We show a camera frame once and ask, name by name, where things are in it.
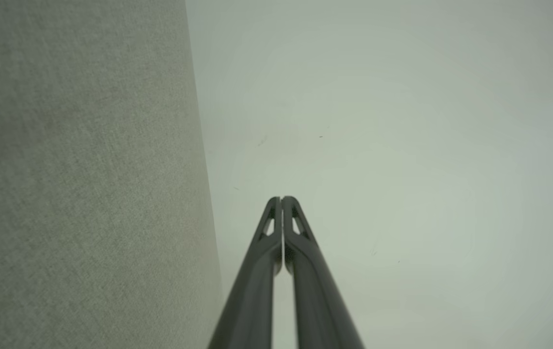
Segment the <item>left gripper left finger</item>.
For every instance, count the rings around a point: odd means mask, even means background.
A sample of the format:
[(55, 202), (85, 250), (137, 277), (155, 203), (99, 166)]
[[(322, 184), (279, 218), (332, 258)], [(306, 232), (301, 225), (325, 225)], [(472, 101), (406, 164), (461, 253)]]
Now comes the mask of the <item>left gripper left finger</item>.
[(259, 219), (209, 349), (272, 347), (273, 283), (282, 267), (282, 231), (281, 199), (272, 197)]

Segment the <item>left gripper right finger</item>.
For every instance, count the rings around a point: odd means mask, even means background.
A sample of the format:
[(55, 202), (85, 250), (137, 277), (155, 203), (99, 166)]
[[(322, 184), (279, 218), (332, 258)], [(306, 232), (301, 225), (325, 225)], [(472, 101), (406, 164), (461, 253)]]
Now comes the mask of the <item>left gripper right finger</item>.
[(299, 201), (283, 198), (284, 260), (294, 281), (300, 349), (362, 349), (363, 342)]

